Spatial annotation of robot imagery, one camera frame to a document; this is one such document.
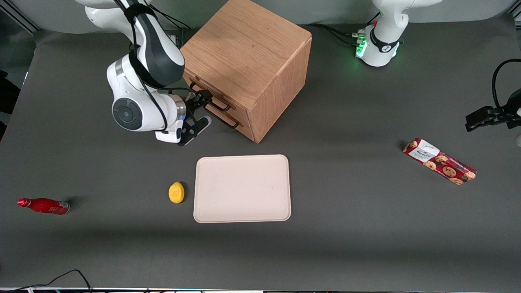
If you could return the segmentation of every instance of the white tray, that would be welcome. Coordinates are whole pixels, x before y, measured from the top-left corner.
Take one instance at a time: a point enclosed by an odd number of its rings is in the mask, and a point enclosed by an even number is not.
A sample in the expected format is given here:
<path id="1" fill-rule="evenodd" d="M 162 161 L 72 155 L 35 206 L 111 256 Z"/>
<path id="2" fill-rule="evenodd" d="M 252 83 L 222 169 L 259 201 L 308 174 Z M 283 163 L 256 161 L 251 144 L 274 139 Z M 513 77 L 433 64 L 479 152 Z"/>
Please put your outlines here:
<path id="1" fill-rule="evenodd" d="M 290 216 L 289 163 L 285 156 L 204 157 L 197 162 L 197 222 L 273 222 L 286 221 Z"/>

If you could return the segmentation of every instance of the lemon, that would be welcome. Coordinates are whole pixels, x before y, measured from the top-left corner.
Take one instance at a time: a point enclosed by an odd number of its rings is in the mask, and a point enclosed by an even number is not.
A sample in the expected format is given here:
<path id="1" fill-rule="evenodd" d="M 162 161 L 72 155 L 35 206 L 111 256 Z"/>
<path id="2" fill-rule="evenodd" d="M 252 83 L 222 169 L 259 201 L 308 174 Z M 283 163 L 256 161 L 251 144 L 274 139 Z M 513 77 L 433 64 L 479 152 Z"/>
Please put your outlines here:
<path id="1" fill-rule="evenodd" d="M 174 182 L 168 189 L 168 197 L 173 203 L 181 203 L 184 199 L 184 188 L 179 182 Z"/>

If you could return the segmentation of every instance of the red cookie package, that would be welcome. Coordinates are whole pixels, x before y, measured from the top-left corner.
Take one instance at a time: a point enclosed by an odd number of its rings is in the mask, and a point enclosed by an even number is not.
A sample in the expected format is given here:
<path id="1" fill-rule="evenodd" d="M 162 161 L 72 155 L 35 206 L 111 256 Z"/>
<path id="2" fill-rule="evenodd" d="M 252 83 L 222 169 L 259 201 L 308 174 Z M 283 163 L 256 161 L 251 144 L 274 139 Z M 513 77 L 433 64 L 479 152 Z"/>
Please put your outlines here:
<path id="1" fill-rule="evenodd" d="M 476 178 L 476 170 L 446 155 L 419 137 L 411 141 L 403 152 L 456 185 Z"/>

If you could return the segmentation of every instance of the metal handle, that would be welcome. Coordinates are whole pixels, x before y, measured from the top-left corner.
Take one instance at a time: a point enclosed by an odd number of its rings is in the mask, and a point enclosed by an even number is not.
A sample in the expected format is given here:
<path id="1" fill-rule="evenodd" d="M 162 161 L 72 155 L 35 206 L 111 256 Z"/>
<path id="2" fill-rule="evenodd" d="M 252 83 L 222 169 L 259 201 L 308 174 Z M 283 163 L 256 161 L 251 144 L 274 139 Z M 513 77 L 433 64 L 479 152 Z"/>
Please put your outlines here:
<path id="1" fill-rule="evenodd" d="M 192 81 L 192 83 L 190 84 L 190 89 L 193 90 L 193 87 L 196 85 L 195 81 Z M 220 101 L 221 103 L 225 104 L 226 107 L 225 108 L 221 108 L 219 107 L 218 105 L 216 105 L 214 102 L 210 101 L 209 104 L 212 105 L 215 109 L 221 111 L 221 112 L 227 112 L 230 108 L 231 108 L 231 105 L 227 105 L 226 103 L 224 103 L 223 101 Z"/>
<path id="2" fill-rule="evenodd" d="M 212 116 L 214 116 L 215 118 L 217 118 L 219 121 L 221 121 L 224 125 L 230 127 L 231 129 L 236 129 L 237 126 L 239 126 L 239 122 L 235 121 L 235 125 L 230 125 L 228 124 L 226 121 L 222 120 L 221 117 L 215 115 L 214 113 L 212 113 L 212 111 L 208 110 L 206 107 L 204 107 L 205 111 L 207 111 L 208 113 L 210 113 Z"/>

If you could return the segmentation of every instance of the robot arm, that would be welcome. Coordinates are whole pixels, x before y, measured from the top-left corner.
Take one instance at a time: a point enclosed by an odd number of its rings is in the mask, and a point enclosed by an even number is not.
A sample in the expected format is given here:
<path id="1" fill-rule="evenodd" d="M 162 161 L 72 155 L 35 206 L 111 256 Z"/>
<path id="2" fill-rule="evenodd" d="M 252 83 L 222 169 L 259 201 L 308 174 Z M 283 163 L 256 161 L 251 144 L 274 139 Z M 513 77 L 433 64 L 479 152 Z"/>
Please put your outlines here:
<path id="1" fill-rule="evenodd" d="M 380 10 L 381 18 L 377 25 L 368 25 L 358 31 L 363 36 L 356 57 L 371 66 L 384 66 L 396 55 L 398 40 L 409 24 L 409 15 L 403 11 L 409 8 L 427 7 L 442 0 L 373 0 Z"/>
<path id="2" fill-rule="evenodd" d="M 158 140 L 185 145 L 211 123 L 193 116 L 202 104 L 157 92 L 182 78 L 184 58 L 144 0 L 76 1 L 96 26 L 122 32 L 137 48 L 107 68 L 112 112 L 121 127 L 155 131 Z"/>

